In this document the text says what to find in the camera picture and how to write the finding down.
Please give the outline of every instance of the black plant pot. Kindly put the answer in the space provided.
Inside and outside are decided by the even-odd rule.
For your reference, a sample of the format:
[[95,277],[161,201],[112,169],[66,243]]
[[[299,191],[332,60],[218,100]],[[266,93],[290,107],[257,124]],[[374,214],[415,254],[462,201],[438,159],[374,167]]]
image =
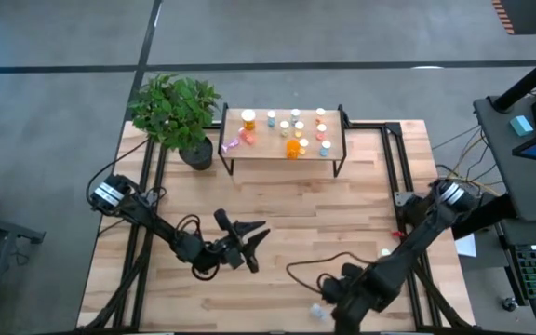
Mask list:
[[198,171],[210,168],[212,165],[212,152],[214,151],[210,139],[204,138],[204,141],[202,141],[197,149],[197,151],[180,149],[179,156],[183,162]]

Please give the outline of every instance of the concrete floor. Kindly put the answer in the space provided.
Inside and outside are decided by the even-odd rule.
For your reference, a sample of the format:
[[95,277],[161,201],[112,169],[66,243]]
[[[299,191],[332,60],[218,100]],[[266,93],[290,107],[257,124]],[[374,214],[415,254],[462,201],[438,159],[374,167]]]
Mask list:
[[[135,65],[152,4],[0,1],[0,66]],[[166,0],[148,63],[401,60],[536,60],[536,35],[507,35],[489,0]],[[424,119],[435,145],[476,124],[474,99],[502,93],[529,70],[188,75],[210,81],[231,106],[343,103],[354,119]],[[0,217],[47,231],[43,245],[22,246],[30,263],[6,275],[0,334],[74,327],[100,222],[88,209],[84,187],[114,156],[133,78],[0,74]],[[453,165],[467,139],[435,150],[436,161]],[[488,154],[472,173],[492,164]],[[482,181],[499,179],[494,170]],[[503,271],[464,270],[477,324],[536,332],[530,310],[499,308],[497,300],[509,294]]]

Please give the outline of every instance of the potted plant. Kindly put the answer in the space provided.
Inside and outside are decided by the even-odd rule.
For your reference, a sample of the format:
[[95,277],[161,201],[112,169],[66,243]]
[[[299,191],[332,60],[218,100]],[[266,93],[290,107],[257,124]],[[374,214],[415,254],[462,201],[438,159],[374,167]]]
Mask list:
[[133,125],[167,149],[179,149],[183,162],[192,168],[204,170],[212,164],[213,151],[204,127],[212,124],[221,96],[206,81],[172,80],[176,76],[159,74],[140,89],[129,104]]

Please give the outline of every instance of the small wooden table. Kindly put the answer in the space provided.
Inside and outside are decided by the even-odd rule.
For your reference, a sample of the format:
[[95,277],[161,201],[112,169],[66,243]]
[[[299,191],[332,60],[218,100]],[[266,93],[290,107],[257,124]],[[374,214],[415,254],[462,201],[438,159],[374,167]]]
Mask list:
[[[221,134],[219,136],[219,157],[226,167],[229,175],[233,176],[235,170],[234,163],[236,159],[287,159],[287,142],[297,139],[294,135],[294,125],[290,125],[288,135],[281,136],[280,122],[289,121],[290,111],[283,109],[273,109],[276,112],[275,127],[268,127],[268,109],[254,109],[256,112],[256,127],[252,134],[256,138],[254,144],[247,144],[240,141],[239,145],[234,148],[228,148],[226,152],[222,149],[224,143],[228,143],[239,138],[239,129],[243,126],[241,112],[245,108],[229,108],[225,103],[222,109]],[[322,123],[327,126],[324,140],[330,141],[332,146],[328,150],[328,156],[320,155],[321,141],[315,135],[317,134],[315,120],[317,113],[315,110],[301,110],[299,121],[303,122],[305,127],[300,139],[307,139],[309,145],[306,148],[306,154],[300,154],[297,160],[315,160],[331,161],[334,170],[334,178],[338,177],[341,172],[342,164],[346,159],[346,138],[344,136],[344,110],[339,105],[337,110],[326,110],[321,116]],[[231,164],[227,165],[225,159],[230,159]]]

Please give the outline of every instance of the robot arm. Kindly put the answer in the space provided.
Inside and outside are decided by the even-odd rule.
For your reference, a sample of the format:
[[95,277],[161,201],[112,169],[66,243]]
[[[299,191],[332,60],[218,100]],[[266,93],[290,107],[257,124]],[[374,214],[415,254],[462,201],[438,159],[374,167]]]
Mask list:
[[[107,177],[88,200],[92,209],[103,215],[125,219],[131,224],[150,229],[168,243],[180,261],[192,264],[192,273],[200,280],[212,279],[220,264],[226,263],[236,269],[245,262],[252,273],[259,271],[255,250],[270,230],[250,237],[247,243],[243,242],[243,236],[262,227],[265,221],[231,223],[224,209],[218,209],[214,212],[214,218],[227,236],[214,242],[204,241],[196,216],[188,216],[192,219],[173,227],[154,212],[156,201],[151,201],[135,182],[121,175]],[[196,225],[194,233],[184,230],[190,223]],[[209,273],[211,269],[215,269],[212,274]]]
[[[405,219],[420,224],[414,224],[413,231],[391,255],[379,258],[366,269],[346,263],[342,267],[342,278],[324,280],[322,297],[326,302],[336,304],[332,311],[336,333],[357,334],[361,320],[370,309],[381,312],[388,307],[400,293],[411,268],[418,264],[419,256],[445,229],[462,220],[475,202],[452,181],[434,182],[432,191],[425,198],[413,195],[401,211]],[[423,281],[424,274],[418,275]],[[451,308],[446,312],[456,319]],[[457,323],[468,325],[461,320]]]

